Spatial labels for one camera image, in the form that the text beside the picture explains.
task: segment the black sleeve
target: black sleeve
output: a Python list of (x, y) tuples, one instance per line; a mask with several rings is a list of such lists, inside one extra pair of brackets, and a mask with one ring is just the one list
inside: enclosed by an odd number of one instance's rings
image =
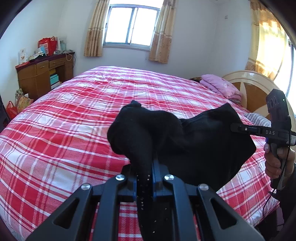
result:
[(289, 178), (285, 188), (276, 191), (273, 197), (280, 201), (280, 207), (283, 212), (283, 218), (286, 222), (296, 205), (296, 164), (294, 164), (294, 172)]

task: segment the yellow curtain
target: yellow curtain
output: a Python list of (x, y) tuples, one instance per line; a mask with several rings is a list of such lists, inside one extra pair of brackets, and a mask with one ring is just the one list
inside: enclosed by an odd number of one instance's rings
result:
[(110, 0), (99, 0), (96, 3), (91, 23), (87, 31), (84, 48), (85, 57), (101, 57), (103, 51), (103, 32)]
[(164, 0), (155, 28), (149, 60), (168, 63), (173, 37), (177, 0)]
[(250, 0), (252, 40), (246, 70), (265, 75), (272, 81), (280, 71), (288, 37), (275, 16), (258, 0)]

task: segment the window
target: window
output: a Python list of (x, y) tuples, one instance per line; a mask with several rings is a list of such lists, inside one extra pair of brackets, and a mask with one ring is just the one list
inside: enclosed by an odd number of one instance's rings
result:
[(274, 83), (286, 94), (288, 101), (296, 112), (296, 50), (294, 45), (289, 41), (289, 46), (286, 49), (284, 60), (274, 80)]
[(163, 1), (111, 0), (110, 3), (104, 46), (149, 50)]

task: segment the bed headboard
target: bed headboard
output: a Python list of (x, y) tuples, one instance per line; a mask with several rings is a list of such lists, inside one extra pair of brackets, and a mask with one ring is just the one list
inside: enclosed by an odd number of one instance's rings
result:
[[(243, 93), (242, 106), (250, 112), (258, 113), (267, 119), (270, 115), (267, 110), (266, 96), (273, 90), (279, 89), (266, 76), (249, 70), (236, 71), (223, 77)], [(292, 131), (296, 131), (294, 112), (287, 101), (292, 122)]]

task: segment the wooden cabinet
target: wooden cabinet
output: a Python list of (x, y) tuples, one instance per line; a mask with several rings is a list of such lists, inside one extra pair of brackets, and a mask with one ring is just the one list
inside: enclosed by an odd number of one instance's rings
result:
[(52, 69), (56, 70), (59, 80), (63, 83), (73, 78), (73, 57), (67, 54), (49, 56), (45, 59), (35, 61), (28, 65), (17, 68), (18, 82), (24, 94), (29, 98), (37, 100), (51, 91), (50, 74)]

